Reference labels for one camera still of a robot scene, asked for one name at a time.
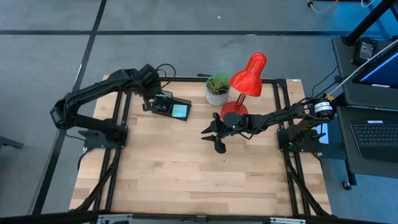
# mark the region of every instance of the red lamp shade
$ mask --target red lamp shade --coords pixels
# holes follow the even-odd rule
[[[260,96],[262,83],[261,72],[267,63],[267,57],[262,53],[254,53],[246,68],[235,74],[229,84],[244,95]]]

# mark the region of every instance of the lamp base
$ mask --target lamp base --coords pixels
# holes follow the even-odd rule
[[[225,114],[229,113],[229,112],[234,112],[234,113],[237,113],[237,114],[240,114],[240,115],[248,114],[248,109],[243,104],[241,104],[241,106],[239,108],[237,108],[237,109],[235,109],[235,105],[236,105],[236,102],[235,101],[231,101],[231,102],[226,103],[223,106],[223,109],[221,109],[221,119],[222,120],[224,120]]]

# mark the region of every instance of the succulent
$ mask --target succulent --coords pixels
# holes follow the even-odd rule
[[[212,94],[225,94],[229,89],[229,76],[225,72],[219,72],[208,79],[206,86]]]

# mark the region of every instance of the white label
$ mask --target white label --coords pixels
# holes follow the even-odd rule
[[[330,106],[330,103],[329,102],[317,103],[315,105],[315,109],[317,109],[320,106]]]
[[[382,124],[383,121],[368,121],[369,124]]]
[[[390,86],[387,86],[387,85],[380,85],[380,84],[372,84],[372,86],[383,87],[383,88],[390,88]]]
[[[319,112],[319,111],[323,111],[323,110],[333,110],[333,108],[331,106],[321,106],[317,109],[315,109],[315,112]]]

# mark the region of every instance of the potted plant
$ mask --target potted plant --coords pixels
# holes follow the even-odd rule
[[[214,106],[225,104],[228,99],[229,89],[229,76],[225,72],[213,75],[206,82],[205,96],[207,102]]]

